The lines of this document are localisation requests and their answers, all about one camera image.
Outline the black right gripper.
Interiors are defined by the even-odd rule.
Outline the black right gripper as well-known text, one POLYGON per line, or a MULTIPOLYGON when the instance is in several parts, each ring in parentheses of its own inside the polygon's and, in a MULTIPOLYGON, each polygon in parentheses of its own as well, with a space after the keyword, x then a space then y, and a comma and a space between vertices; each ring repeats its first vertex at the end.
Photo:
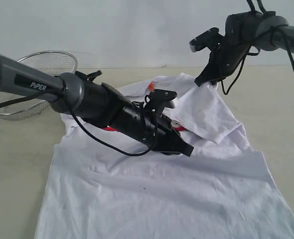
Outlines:
POLYGON ((200 87, 205 83, 220 81, 229 77, 234 73, 248 49, 248 43, 232 45, 224 39, 219 48, 211 53, 209 66, 206 66, 200 75, 195 78, 195 84, 200 87))

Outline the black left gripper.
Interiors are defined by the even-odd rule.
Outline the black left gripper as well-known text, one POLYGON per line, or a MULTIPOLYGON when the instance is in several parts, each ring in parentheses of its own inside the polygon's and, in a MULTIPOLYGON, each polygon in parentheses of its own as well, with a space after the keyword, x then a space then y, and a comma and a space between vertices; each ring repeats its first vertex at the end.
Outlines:
POLYGON ((185 142, 163 115, 166 103, 160 105, 132 102, 124 106, 109 124, 117 131, 143 143, 154 152, 192 155, 194 147, 185 142))

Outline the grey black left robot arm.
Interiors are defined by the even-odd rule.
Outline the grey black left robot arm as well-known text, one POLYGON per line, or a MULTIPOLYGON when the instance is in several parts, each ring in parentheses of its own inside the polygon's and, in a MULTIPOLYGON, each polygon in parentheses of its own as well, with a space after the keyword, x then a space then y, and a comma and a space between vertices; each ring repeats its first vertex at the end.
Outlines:
POLYGON ((87 122, 98 128, 112 127, 165 155, 190 156, 193 147, 185 142, 163 114, 172 107, 174 91, 153 90, 142 102, 130 101, 112 86, 96 84, 101 71, 51 76, 0 55, 0 92, 18 99, 0 103, 0 108, 34 99, 49 102, 58 113, 69 114, 78 125, 87 122))

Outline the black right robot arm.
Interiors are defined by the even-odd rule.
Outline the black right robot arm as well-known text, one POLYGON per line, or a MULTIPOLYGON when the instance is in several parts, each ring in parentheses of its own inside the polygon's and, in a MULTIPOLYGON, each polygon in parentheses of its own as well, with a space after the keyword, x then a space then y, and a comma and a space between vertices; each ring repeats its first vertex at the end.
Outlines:
POLYGON ((294 54, 294 26, 273 11, 237 13, 227 17, 225 35, 213 27, 193 38, 189 45, 192 52, 210 50, 209 61, 195 79, 196 85, 216 84, 235 72, 251 47, 259 51, 280 48, 294 54))

